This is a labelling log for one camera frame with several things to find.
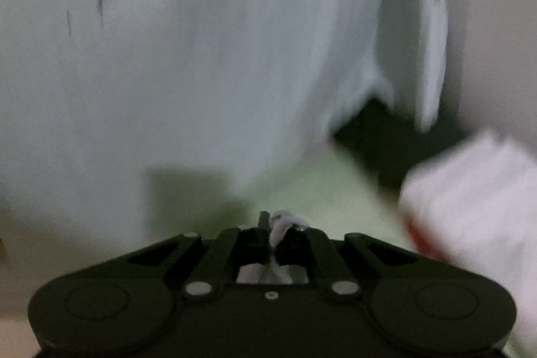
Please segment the grey cloth garment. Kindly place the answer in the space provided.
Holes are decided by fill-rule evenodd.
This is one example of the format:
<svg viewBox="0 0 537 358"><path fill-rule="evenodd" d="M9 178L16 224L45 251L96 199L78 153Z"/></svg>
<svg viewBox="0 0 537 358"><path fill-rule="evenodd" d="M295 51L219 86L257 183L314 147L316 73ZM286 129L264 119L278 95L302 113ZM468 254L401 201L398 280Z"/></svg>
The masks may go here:
<svg viewBox="0 0 537 358"><path fill-rule="evenodd" d="M289 230L307 228L308 223L288 211L268 214L268 241L270 248L276 249ZM241 266L237 277L241 285L305 285L308 283L306 270L298 265L280 265L275 257L268 264L252 263Z"/></svg>

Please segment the green white grid mat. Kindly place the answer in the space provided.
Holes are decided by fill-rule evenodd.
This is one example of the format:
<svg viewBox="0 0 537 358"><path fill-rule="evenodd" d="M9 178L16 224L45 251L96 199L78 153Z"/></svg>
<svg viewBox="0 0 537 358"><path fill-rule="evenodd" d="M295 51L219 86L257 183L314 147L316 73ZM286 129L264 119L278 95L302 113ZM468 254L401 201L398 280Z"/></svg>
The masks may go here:
<svg viewBox="0 0 537 358"><path fill-rule="evenodd" d="M262 211L288 211L333 239L357 232L409 249L393 194L340 148L326 148L249 186L216 169L155 169L147 175L152 240L184 232L206 238L249 226Z"/></svg>

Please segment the red item under white garment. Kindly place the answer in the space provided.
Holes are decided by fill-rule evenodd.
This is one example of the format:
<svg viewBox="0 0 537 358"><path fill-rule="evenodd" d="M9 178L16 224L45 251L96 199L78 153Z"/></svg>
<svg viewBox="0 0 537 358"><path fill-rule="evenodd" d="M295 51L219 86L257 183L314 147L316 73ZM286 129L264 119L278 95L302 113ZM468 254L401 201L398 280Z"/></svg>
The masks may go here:
<svg viewBox="0 0 537 358"><path fill-rule="evenodd" d="M405 229L416 252L422 256L434 259L436 261L442 261L443 256L437 245L431 241L431 239L422 232L422 229L416 226L412 220L405 222Z"/></svg>

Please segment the folded white garment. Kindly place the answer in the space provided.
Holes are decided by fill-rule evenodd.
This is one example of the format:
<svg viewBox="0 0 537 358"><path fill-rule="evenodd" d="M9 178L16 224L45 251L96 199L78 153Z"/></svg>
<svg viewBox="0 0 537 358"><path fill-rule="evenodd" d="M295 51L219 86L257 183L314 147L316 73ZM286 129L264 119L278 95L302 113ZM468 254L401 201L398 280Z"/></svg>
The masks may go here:
<svg viewBox="0 0 537 358"><path fill-rule="evenodd" d="M460 268L503 285L518 306L511 340L536 355L536 155L491 131L412 168L400 209Z"/></svg>

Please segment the light green carrot-print pillow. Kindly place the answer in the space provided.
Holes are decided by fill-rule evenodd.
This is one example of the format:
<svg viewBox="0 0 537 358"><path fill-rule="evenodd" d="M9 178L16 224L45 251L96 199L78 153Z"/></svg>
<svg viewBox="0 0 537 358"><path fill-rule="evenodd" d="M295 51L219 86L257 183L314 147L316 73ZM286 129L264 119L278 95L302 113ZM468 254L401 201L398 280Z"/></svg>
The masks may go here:
<svg viewBox="0 0 537 358"><path fill-rule="evenodd" d="M1 203L132 244L162 171L209 207L371 97L426 132L447 23L446 0L1 0Z"/></svg>

